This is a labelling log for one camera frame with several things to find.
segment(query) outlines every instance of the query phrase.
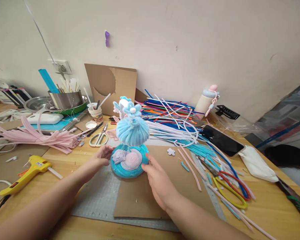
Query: bundle of pink pipe cleaners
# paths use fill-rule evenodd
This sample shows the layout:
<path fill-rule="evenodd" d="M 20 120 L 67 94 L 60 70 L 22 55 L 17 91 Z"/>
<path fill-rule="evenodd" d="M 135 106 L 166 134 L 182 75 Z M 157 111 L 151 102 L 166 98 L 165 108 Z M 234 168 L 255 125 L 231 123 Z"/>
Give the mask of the bundle of pink pipe cleaners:
<path fill-rule="evenodd" d="M 21 117 L 21 121 L 24 128 L 18 127 L 18 130 L 7 131 L 0 127 L 0 135 L 3 136 L 3 139 L 11 141 L 11 143 L 0 144 L 0 146 L 11 144 L 47 145 L 68 154 L 72 152 L 71 148 L 75 148 L 79 144 L 77 138 L 91 130 L 88 129 L 78 135 L 74 135 L 70 134 L 77 130 L 76 128 L 73 128 L 70 131 L 64 131 L 62 133 L 55 131 L 54 133 L 51 133 L 51 136 L 46 136 L 42 134 L 40 124 L 38 124 L 38 131 L 36 131 L 26 117 Z"/>

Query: smartphone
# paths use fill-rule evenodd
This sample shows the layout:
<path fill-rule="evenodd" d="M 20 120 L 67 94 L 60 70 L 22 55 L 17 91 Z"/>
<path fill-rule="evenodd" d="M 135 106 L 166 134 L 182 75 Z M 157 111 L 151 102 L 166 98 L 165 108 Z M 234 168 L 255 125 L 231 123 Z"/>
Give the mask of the smartphone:
<path fill-rule="evenodd" d="M 200 132 L 203 137 L 208 139 L 214 145 L 217 146 L 222 152 L 227 154 L 229 157 L 233 157 L 238 154 L 238 152 L 245 149 L 245 146 L 228 135 L 220 132 L 218 129 L 206 125 Z"/>

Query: purple clip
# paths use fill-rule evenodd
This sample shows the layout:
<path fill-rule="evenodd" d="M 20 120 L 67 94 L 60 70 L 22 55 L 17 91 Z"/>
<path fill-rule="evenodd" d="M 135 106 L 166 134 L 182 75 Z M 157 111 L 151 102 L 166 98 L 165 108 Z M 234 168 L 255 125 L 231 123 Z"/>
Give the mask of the purple clip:
<path fill-rule="evenodd" d="M 109 44 L 110 33 L 108 33 L 106 31 L 105 35 L 106 35 L 106 47 L 110 47 L 110 44 Z"/>

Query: gray cutting mat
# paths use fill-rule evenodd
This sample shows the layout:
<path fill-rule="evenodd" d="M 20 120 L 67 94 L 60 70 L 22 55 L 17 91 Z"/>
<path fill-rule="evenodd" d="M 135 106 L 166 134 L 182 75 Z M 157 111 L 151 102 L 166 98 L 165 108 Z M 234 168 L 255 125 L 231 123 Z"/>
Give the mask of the gray cutting mat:
<path fill-rule="evenodd" d="M 109 139 L 108 144 L 116 147 L 119 142 Z M 146 145 L 173 146 L 161 140 L 148 140 Z M 194 162 L 201 169 L 197 159 L 192 155 Z M 120 187 L 120 178 L 111 170 L 111 166 L 103 167 L 80 191 L 71 215 L 97 219 L 108 222 L 116 222 L 140 227 L 178 232 L 178 228 L 171 220 L 160 219 L 137 219 L 137 218 L 114 218 L 113 213 Z M 220 219 L 226 221 L 217 197 L 208 189 L 208 193 L 215 206 Z"/>

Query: pipe cleaner craft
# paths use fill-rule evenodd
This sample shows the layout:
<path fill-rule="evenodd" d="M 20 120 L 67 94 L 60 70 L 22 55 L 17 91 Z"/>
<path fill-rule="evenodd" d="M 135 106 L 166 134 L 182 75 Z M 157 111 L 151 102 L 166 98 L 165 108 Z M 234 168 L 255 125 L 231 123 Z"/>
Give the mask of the pipe cleaner craft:
<path fill-rule="evenodd" d="M 140 117 L 141 106 L 134 105 L 131 99 L 123 96 L 113 105 L 113 111 L 119 113 L 121 120 L 115 118 L 117 128 L 107 131 L 107 134 L 122 143 L 112 152 L 111 168 L 119 177 L 135 178 L 143 172 L 141 164 L 148 164 L 145 154 L 149 151 L 144 142 L 150 136 L 149 126 Z"/>

